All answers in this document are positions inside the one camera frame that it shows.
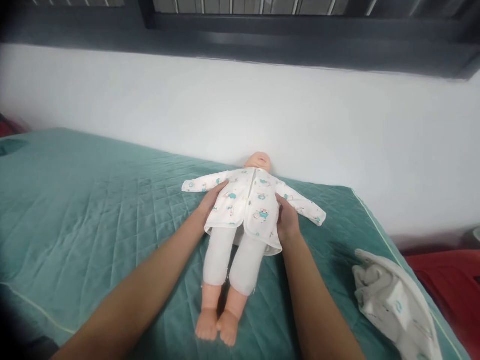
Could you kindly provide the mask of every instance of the baby doll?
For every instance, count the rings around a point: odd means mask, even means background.
[[[196,335],[200,339],[215,340],[220,331],[226,345],[235,345],[239,320],[257,284],[262,258],[282,251],[277,234],[280,204],[275,193],[285,197],[299,214],[317,226],[322,225],[327,216],[312,201],[271,176],[270,170],[270,157],[264,152],[256,152],[242,169],[183,183],[181,190],[184,192],[207,192],[229,180],[205,224],[210,241],[203,265],[201,313],[196,326]],[[225,311],[218,319],[217,306],[227,278],[233,244],[239,248],[230,269],[231,287]]]

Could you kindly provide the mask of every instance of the jacket sleeve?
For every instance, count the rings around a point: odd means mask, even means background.
[[[183,183],[181,190],[187,193],[204,193],[212,190],[218,184],[223,183],[229,172],[217,172],[210,175],[205,175],[193,180],[187,180]]]
[[[276,185],[276,192],[278,195],[284,197],[297,213],[306,217],[315,225],[322,226],[327,214],[313,201],[300,195],[283,181],[279,181]]]

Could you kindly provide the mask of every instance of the doll leg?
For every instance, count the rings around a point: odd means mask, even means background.
[[[236,232],[236,228],[215,227],[211,230],[203,264],[201,313],[196,324],[196,335],[200,339],[215,340],[217,337],[217,307]]]
[[[233,260],[230,270],[230,290],[225,311],[218,320],[218,329],[223,342],[232,347],[237,340],[239,321],[247,299],[257,285],[260,264],[267,245],[245,236]]]

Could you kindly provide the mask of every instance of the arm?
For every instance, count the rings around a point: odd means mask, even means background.
[[[306,217],[315,225],[322,226],[327,214],[313,201],[310,201],[306,197],[300,195],[290,186],[287,186],[283,181],[280,181],[277,184],[276,192],[285,200],[287,200],[297,213]]]
[[[283,247],[293,314],[305,359],[365,359],[320,275],[300,233],[295,209],[277,194],[281,205],[278,237]]]
[[[210,191],[178,231],[113,289],[54,360],[120,359],[127,355],[170,296],[226,185],[224,182]]]
[[[228,176],[229,172],[224,171],[201,176],[193,180],[186,180],[183,183],[181,190],[187,193],[204,193],[212,190],[218,184],[223,183]]]

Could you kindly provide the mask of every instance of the teal quilted bedspread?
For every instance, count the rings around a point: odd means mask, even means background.
[[[12,136],[0,140],[0,149],[1,295],[36,333],[59,345],[197,207],[204,195],[182,193],[182,183],[232,169],[66,129]],[[354,251],[360,248],[398,263],[417,281],[405,259],[350,188],[282,180],[327,213],[322,227],[300,217],[301,230],[366,357],[400,359],[391,342],[360,314],[352,266],[358,263]],[[131,357],[298,358],[282,255],[264,258],[234,348],[220,338],[196,338],[207,246],[204,239],[195,250],[167,305]],[[469,359],[421,289],[443,358]]]

